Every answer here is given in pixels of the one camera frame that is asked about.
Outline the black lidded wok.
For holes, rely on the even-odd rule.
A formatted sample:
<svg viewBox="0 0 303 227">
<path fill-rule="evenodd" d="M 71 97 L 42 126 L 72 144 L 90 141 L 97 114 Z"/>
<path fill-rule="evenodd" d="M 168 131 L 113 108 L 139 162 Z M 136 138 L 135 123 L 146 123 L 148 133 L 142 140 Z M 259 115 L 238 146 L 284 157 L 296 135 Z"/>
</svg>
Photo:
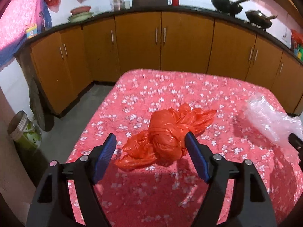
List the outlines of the black lidded wok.
<svg viewBox="0 0 303 227">
<path fill-rule="evenodd" d="M 260 10 L 248 10 L 245 12 L 251 24 L 261 27 L 266 30 L 272 26 L 272 20 L 277 18 L 277 15 L 266 16 Z"/>
</svg>

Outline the pink floral curtain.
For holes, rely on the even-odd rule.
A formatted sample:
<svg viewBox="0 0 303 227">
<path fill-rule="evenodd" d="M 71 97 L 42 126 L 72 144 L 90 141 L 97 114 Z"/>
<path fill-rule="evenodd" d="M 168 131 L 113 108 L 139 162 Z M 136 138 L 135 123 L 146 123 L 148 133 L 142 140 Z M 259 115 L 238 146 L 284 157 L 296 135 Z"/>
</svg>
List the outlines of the pink floral curtain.
<svg viewBox="0 0 303 227">
<path fill-rule="evenodd" d="M 27 39 L 26 28 L 52 27 L 51 15 L 44 0 L 12 0 L 1 17 L 1 66 L 10 61 Z"/>
</svg>

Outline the clear bubble wrap sheet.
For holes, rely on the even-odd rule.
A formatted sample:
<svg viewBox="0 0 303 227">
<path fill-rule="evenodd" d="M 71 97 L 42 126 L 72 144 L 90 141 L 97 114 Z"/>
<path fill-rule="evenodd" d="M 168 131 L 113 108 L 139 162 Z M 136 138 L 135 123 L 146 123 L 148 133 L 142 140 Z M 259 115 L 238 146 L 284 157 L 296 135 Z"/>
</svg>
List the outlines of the clear bubble wrap sheet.
<svg viewBox="0 0 303 227">
<path fill-rule="evenodd" d="M 291 133 L 302 140 L 301 118 L 277 111 L 262 95 L 255 94 L 247 101 L 244 115 L 262 135 L 280 148 L 292 146 L 288 142 Z"/>
</svg>

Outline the clear bag with jars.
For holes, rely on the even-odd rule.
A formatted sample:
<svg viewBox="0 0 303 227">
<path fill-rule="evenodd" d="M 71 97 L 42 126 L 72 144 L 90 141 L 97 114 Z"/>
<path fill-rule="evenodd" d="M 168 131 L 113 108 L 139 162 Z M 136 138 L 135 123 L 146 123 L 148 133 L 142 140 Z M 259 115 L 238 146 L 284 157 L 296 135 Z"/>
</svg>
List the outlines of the clear bag with jars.
<svg viewBox="0 0 303 227">
<path fill-rule="evenodd" d="M 130 2 L 126 0 L 111 0 L 112 11 L 121 11 L 130 9 Z"/>
</svg>

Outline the stacked green red basins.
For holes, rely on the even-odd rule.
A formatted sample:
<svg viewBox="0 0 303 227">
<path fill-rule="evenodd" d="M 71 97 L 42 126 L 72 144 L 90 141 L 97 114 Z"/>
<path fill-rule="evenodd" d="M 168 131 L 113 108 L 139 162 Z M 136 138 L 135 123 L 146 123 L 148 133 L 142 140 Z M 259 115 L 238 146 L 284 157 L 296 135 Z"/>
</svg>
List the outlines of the stacked green red basins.
<svg viewBox="0 0 303 227">
<path fill-rule="evenodd" d="M 90 11 L 90 6 L 81 6 L 70 11 L 71 16 L 68 18 L 70 23 L 77 23 L 93 17 L 94 13 Z"/>
</svg>

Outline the lower wooden kitchen cabinets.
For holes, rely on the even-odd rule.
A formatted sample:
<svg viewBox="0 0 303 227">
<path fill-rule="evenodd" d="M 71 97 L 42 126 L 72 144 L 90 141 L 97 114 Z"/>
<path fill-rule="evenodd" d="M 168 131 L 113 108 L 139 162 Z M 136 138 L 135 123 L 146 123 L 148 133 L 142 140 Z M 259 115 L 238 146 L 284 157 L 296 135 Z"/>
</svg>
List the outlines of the lower wooden kitchen cabinets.
<svg viewBox="0 0 303 227">
<path fill-rule="evenodd" d="M 183 12 L 127 13 L 51 33 L 30 46 L 54 114 L 92 82 L 135 69 L 205 73 L 269 89 L 284 110 L 302 112 L 302 65 L 269 39 L 220 19 Z"/>
</svg>

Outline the black countertop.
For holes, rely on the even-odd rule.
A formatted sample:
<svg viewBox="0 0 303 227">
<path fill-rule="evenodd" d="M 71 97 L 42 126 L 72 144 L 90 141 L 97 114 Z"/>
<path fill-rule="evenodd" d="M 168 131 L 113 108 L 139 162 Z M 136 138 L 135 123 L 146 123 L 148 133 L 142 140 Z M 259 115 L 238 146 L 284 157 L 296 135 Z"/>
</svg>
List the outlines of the black countertop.
<svg viewBox="0 0 303 227">
<path fill-rule="evenodd" d="M 263 31 L 262 29 L 259 29 L 256 26 L 252 26 L 248 22 L 245 22 L 242 19 L 238 19 L 236 17 L 229 16 L 224 13 L 220 13 L 217 11 L 201 8 L 201 7 L 193 7 L 193 6 L 162 6 L 162 7 L 142 7 L 142 8 L 131 8 L 127 10 L 120 10 L 120 11 L 112 11 L 112 12 L 102 12 L 97 14 L 96 16 L 90 17 L 86 20 L 76 22 L 76 23 L 65 23 L 60 24 L 58 26 L 52 27 L 49 30 L 46 30 L 36 36 L 34 36 L 31 39 L 25 40 L 24 43 L 21 45 L 21 47 L 15 52 L 14 58 L 17 58 L 20 53 L 22 53 L 22 50 L 26 48 L 27 46 L 31 45 L 31 43 L 34 43 L 42 38 L 45 38 L 46 36 L 53 34 L 55 32 L 60 32 L 62 30 L 70 29 L 75 26 L 84 26 L 86 24 L 90 24 L 96 21 L 100 21 L 102 19 L 108 19 L 111 17 L 116 17 L 120 15 L 125 14 L 132 14 L 132 13 L 147 13 L 147 12 L 174 12 L 174 13 L 188 13 L 188 14 L 194 14 L 194 15 L 201 15 L 205 17 L 213 18 L 214 20 L 218 19 L 224 22 L 228 22 L 231 24 L 235 24 L 237 26 L 240 26 L 246 30 L 249 30 L 250 32 L 253 32 L 257 35 L 260 35 L 262 38 L 268 40 L 270 43 L 273 43 L 275 46 L 283 49 L 284 52 L 289 54 L 291 57 L 293 57 L 300 65 L 302 65 L 302 61 L 297 58 L 297 56 L 290 50 L 289 47 L 287 47 L 285 44 L 283 44 L 281 41 L 279 41 L 277 38 L 272 36 L 270 33 Z"/>
</svg>

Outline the colourful small box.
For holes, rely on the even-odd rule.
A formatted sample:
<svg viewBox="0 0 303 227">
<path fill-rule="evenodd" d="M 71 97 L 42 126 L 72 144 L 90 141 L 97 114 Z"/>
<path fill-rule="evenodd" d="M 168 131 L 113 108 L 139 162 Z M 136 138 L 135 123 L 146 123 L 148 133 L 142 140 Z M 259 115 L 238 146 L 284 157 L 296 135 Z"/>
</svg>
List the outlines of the colourful small box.
<svg viewBox="0 0 303 227">
<path fill-rule="evenodd" d="M 27 39 L 33 38 L 34 36 L 36 36 L 38 34 L 37 24 L 27 25 L 25 32 L 26 32 Z"/>
</svg>

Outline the red bottle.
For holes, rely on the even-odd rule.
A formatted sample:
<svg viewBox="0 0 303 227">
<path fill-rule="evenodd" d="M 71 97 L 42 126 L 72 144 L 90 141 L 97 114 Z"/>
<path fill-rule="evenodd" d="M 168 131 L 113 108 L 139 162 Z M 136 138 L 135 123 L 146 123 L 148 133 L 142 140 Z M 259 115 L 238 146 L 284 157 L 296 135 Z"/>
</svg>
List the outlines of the red bottle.
<svg viewBox="0 0 303 227">
<path fill-rule="evenodd" d="M 179 0 L 171 0 L 172 6 L 179 6 Z"/>
</svg>

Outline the red floral tablecloth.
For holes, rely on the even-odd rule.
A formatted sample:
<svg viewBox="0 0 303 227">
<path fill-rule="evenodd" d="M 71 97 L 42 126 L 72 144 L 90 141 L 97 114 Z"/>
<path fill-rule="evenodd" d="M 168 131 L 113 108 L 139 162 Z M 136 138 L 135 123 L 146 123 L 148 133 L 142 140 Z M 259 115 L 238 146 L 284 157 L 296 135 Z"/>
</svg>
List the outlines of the red floral tablecloth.
<svg viewBox="0 0 303 227">
<path fill-rule="evenodd" d="M 302 171 L 296 150 L 277 147 L 242 115 L 246 101 L 260 94 L 277 111 L 283 107 L 263 87 L 224 77 L 156 70 L 124 73 L 83 130 L 68 160 L 73 162 L 101 145 L 108 134 L 117 138 L 114 158 L 132 135 L 146 130 L 153 112 L 191 108 L 216 110 L 211 126 L 198 137 L 227 160 L 253 161 L 282 222 L 302 194 Z M 111 163 L 95 190 L 112 226 L 190 226 L 208 186 L 198 177 L 189 156 L 169 167 L 152 165 L 124 172 Z"/>
</svg>

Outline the orange bag with groceries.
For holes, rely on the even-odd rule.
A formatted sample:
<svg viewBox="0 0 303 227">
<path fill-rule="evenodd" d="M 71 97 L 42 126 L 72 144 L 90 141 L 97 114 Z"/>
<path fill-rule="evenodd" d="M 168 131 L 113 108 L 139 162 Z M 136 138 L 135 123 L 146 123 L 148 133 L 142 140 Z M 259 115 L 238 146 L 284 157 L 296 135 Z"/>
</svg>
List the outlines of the orange bag with groceries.
<svg viewBox="0 0 303 227">
<path fill-rule="evenodd" d="M 291 51 L 302 61 L 303 58 L 303 35 L 294 29 L 291 29 Z"/>
</svg>

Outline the black wok with spatula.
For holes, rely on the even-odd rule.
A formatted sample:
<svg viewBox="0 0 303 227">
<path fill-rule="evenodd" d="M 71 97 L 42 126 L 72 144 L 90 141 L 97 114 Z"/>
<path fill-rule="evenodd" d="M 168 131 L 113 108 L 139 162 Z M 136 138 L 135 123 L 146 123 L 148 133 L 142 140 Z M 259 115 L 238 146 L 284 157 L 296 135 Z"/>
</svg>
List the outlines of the black wok with spatula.
<svg viewBox="0 0 303 227">
<path fill-rule="evenodd" d="M 216 8 L 216 10 L 229 14 L 230 16 L 235 16 L 239 14 L 243 7 L 240 5 L 241 3 L 247 2 L 250 0 L 211 0 L 212 5 Z"/>
</svg>

